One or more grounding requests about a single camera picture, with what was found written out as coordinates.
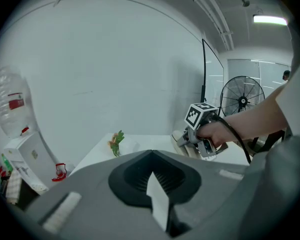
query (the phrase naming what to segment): pipe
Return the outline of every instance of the pipe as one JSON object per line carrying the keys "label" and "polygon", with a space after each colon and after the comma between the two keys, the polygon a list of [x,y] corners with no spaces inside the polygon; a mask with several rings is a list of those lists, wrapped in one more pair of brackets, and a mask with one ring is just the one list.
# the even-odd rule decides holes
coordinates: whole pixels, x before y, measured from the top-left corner
{"label": "pipe", "polygon": [[[224,25],[225,31],[229,33],[229,32],[230,32],[230,29],[229,29],[229,26],[228,26],[228,24],[227,24],[226,18],[225,18],[225,16],[223,15],[223,13],[222,13],[220,7],[218,6],[216,0],[209,0],[209,1],[210,1],[210,3],[213,5],[214,9],[216,10],[216,13],[219,15],[219,17],[220,17],[220,19],[221,19],[221,22],[222,22],[223,25]],[[231,34],[229,34],[228,37],[229,37],[229,40],[230,40],[230,46],[231,46],[231,49],[234,50],[234,49],[235,49],[235,46],[234,46],[234,41],[233,41],[233,39],[232,39]]]}
{"label": "pipe", "polygon": [[[201,5],[201,3],[198,2],[197,0],[194,0],[194,1],[195,1],[195,2],[198,4],[198,6],[206,13],[206,15],[207,15],[207,16],[209,17],[209,19],[212,21],[212,23],[213,23],[214,27],[216,28],[216,30],[219,32],[219,34],[221,34],[222,31],[220,30],[219,26],[217,25],[217,23],[215,22],[215,20],[212,18],[212,16],[210,15],[210,13],[207,11],[207,9],[204,8],[204,7]],[[229,49],[229,44],[228,44],[226,38],[225,38],[223,35],[221,35],[220,37],[221,37],[221,39],[222,39],[222,42],[223,42],[223,44],[224,44],[225,49],[226,49],[227,51],[229,51],[229,50],[230,50],[230,49]]]}

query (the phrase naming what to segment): black industrial fan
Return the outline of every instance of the black industrial fan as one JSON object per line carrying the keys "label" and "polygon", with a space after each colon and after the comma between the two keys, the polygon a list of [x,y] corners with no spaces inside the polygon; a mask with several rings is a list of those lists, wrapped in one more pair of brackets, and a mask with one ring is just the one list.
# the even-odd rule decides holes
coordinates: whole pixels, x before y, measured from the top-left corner
{"label": "black industrial fan", "polygon": [[265,99],[260,84],[248,76],[236,76],[222,89],[220,107],[225,116],[252,109]]}

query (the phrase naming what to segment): table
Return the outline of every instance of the table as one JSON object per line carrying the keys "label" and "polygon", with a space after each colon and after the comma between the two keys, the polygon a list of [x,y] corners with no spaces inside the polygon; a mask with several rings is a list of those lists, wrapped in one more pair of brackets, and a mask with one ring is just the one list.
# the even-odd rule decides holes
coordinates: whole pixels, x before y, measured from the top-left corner
{"label": "table", "polygon": [[[97,145],[81,160],[81,162],[74,168],[70,175],[74,174],[81,168],[100,163],[106,160],[116,158],[112,150],[108,146],[108,141],[111,140],[113,133],[107,133]],[[138,151],[145,150],[162,150],[177,154],[175,148],[171,143],[170,135],[135,135],[125,134],[139,144]],[[227,142],[228,149],[218,154],[216,159],[211,162],[226,163],[235,165],[248,166],[248,162],[244,151],[235,143]]]}

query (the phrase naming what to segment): electrical cord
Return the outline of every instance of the electrical cord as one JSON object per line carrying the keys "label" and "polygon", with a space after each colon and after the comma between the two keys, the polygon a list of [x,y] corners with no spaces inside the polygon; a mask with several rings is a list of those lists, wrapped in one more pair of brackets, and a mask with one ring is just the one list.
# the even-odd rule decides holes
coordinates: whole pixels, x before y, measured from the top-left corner
{"label": "electrical cord", "polygon": [[246,157],[246,160],[248,161],[248,163],[250,164],[251,163],[251,159],[250,159],[250,155],[246,149],[246,146],[244,144],[244,142],[242,141],[242,139],[240,138],[239,134],[236,132],[235,129],[232,128],[232,126],[230,124],[228,124],[223,118],[221,118],[219,115],[217,115],[216,113],[214,113],[214,115],[212,116],[212,119],[213,120],[216,120],[216,121],[219,121],[220,123],[222,123],[225,127],[227,127],[230,132],[235,136],[235,138],[239,141],[243,151],[244,151],[244,154],[245,154],[245,157]]}

